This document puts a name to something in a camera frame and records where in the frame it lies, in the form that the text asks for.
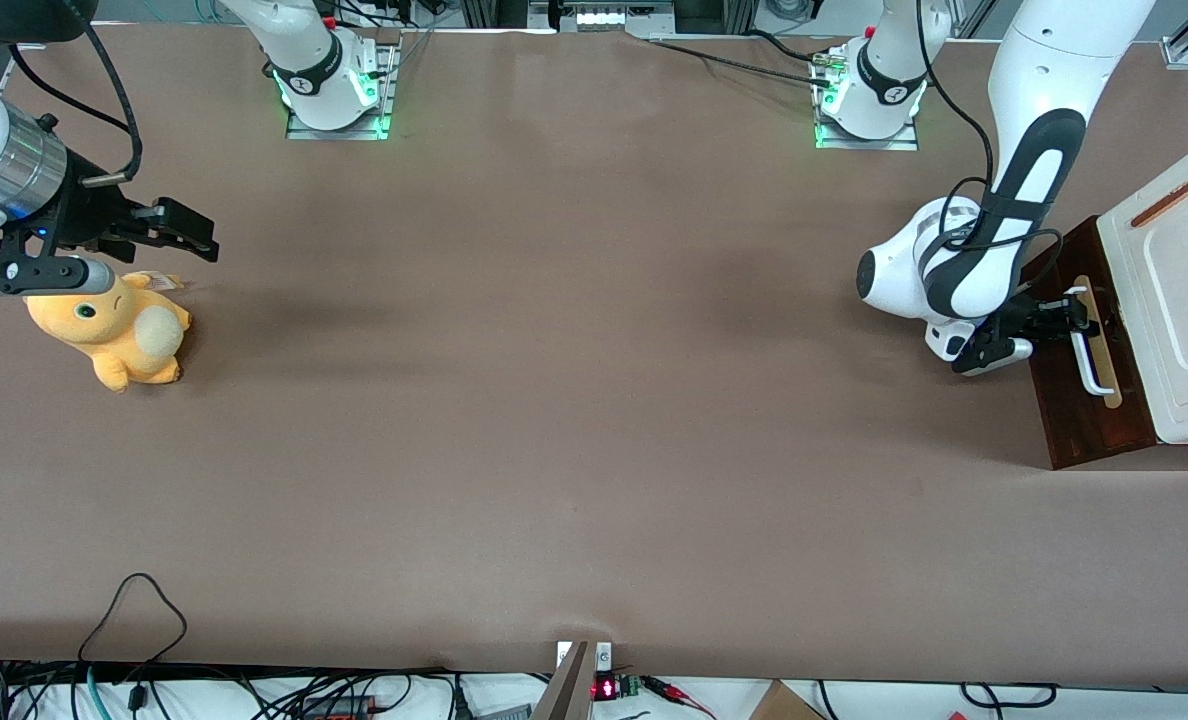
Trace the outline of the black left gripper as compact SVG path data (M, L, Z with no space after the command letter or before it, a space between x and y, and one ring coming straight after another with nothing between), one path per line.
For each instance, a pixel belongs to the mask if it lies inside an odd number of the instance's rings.
M990 316L990 343L1010 340L1055 341L1068 333L1100 336L1097 318L1068 312L1088 312L1087 290L1068 290L1059 301L1037 301L1028 293L1016 293Z

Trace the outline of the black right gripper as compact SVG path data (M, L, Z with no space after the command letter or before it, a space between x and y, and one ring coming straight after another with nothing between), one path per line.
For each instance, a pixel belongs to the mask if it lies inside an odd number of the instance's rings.
M219 261L219 244L210 217L173 198L141 206L124 197L118 187L82 187L100 169L72 151L8 151L0 154L0 204L6 225L0 252L17 236L23 252L30 238L44 242L42 255L56 250L88 250L132 263L138 246L181 250Z

